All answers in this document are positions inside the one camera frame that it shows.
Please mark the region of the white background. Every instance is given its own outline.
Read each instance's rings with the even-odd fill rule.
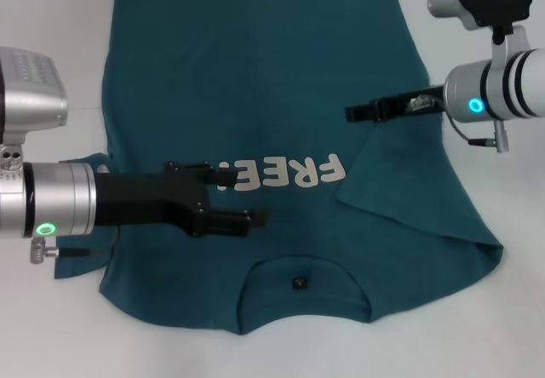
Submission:
[[[426,0],[400,0],[433,83],[489,58],[490,33],[436,20]],[[106,149],[100,81],[113,0],[0,0],[0,44],[54,58],[70,99],[68,125],[28,136],[29,161]],[[545,0],[525,22],[545,46]],[[465,125],[473,136],[491,124]],[[168,329],[121,313],[98,293],[102,272],[53,280],[28,263],[29,241],[0,242],[0,376],[541,377],[545,375],[545,119],[508,123],[511,152],[445,148],[471,199],[506,246],[499,268],[452,297],[365,325],[295,317],[238,337]]]

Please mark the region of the teal t-shirt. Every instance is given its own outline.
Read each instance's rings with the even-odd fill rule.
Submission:
[[[245,334],[318,314],[371,322],[480,280],[502,247],[453,172],[439,115],[347,123],[344,107],[427,85],[398,0],[115,0],[103,82],[121,173],[240,170],[214,206],[266,208],[248,238],[123,226],[102,294],[169,326]],[[114,230],[59,238],[103,249]]]

